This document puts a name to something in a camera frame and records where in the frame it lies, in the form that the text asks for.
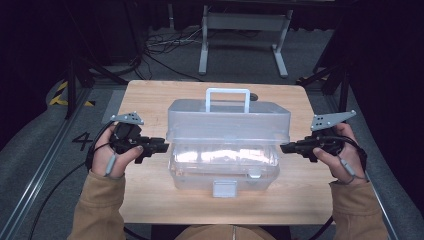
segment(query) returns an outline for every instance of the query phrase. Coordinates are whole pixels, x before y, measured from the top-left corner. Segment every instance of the wooden table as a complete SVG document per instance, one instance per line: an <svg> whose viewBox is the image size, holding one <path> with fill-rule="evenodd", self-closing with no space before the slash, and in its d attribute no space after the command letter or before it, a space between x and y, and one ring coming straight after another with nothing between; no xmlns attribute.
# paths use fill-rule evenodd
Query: wooden table
<svg viewBox="0 0 424 240"><path fill-rule="evenodd" d="M171 103L182 98L205 99L209 87L247 88L259 96L259 101L275 102L291 112L291 141L311 134L313 111L299 86L131 81L119 113L137 111L145 122L141 126L143 136L165 138ZM328 183L334 179L328 167L310 163L298 154L282 156L280 175L266 191L240 191L236 198L213 198L208 191L176 189L168 172L169 158L169 152L154 154L142 164L128 166L120 210L125 222L296 225L323 224L331 216Z"/></svg>

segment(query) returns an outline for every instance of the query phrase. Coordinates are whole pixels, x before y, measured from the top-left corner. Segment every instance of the metal stand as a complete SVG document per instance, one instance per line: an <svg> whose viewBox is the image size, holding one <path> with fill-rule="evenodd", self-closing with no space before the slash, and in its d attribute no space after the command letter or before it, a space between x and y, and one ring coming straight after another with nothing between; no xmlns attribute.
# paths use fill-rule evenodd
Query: metal stand
<svg viewBox="0 0 424 240"><path fill-rule="evenodd" d="M76 109L76 99L77 99L77 87L76 81L81 83L83 88L92 88L94 86L94 78L89 72L89 69L92 68L102 75L112 79L120 85L127 85L128 81L122 79L121 77L113 74L106 68L95 64L85 58L74 56L68 66L68 111L66 113L65 119L69 119Z"/></svg>
<svg viewBox="0 0 424 240"><path fill-rule="evenodd" d="M281 48L286 38L292 13L292 10L287 11L286 15L211 13L208 10L208 6L204 6L202 22L203 40L200 53L199 74L206 74L208 63L208 29L238 29L279 31L279 41L277 44L272 45L272 49L280 76L287 78L288 73L281 55Z"/></svg>
<svg viewBox="0 0 424 240"><path fill-rule="evenodd" d="M347 68L348 67L345 64L332 66L317 72L308 78L299 78L296 84L306 87L307 85L328 76L326 82L321 87L321 91L324 95L332 95L341 84L338 111L346 112L349 92L349 75Z"/></svg>

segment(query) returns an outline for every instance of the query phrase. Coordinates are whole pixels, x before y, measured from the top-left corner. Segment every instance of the person's left hand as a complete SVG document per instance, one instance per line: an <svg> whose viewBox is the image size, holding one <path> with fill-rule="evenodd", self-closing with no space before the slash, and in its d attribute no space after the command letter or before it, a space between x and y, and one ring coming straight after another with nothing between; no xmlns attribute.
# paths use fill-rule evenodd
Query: person's left hand
<svg viewBox="0 0 424 240"><path fill-rule="evenodd" d="M116 154L115 164L109 174L109 177L119 178L124 175L125 169L127 168L128 164L141 155L141 153L143 152L143 147L138 146L131 148L123 154L114 153L113 149L109 146L109 144L107 144L109 143L109 139L112 136L114 129L115 126L107 128L106 131L100 136L99 140L96 142L95 149L104 144L106 145L100 147L94 153L93 166L91 168L91 171L97 175L104 176L111 156L113 154Z"/></svg>

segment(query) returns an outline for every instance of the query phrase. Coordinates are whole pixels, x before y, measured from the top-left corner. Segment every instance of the white handle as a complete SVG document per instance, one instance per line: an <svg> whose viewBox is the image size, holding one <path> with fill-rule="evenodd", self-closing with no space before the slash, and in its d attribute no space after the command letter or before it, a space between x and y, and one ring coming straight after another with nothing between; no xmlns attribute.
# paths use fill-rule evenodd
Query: white handle
<svg viewBox="0 0 424 240"><path fill-rule="evenodd" d="M249 89L239 88L208 88L206 90L206 112L211 111L211 93L244 93L244 113L249 113L250 91Z"/></svg>

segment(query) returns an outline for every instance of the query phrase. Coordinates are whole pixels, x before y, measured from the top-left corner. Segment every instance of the tan jacket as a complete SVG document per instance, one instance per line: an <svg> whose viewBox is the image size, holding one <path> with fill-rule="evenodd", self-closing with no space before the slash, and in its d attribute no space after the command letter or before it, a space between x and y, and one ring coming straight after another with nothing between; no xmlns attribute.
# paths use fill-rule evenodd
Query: tan jacket
<svg viewBox="0 0 424 240"><path fill-rule="evenodd" d="M355 186L330 183L333 196L334 239L387 239L387 230L371 184ZM124 200L125 178L110 179L89 173L75 208L69 240L125 240L119 208ZM271 240L255 226L203 225L182 232L178 240Z"/></svg>

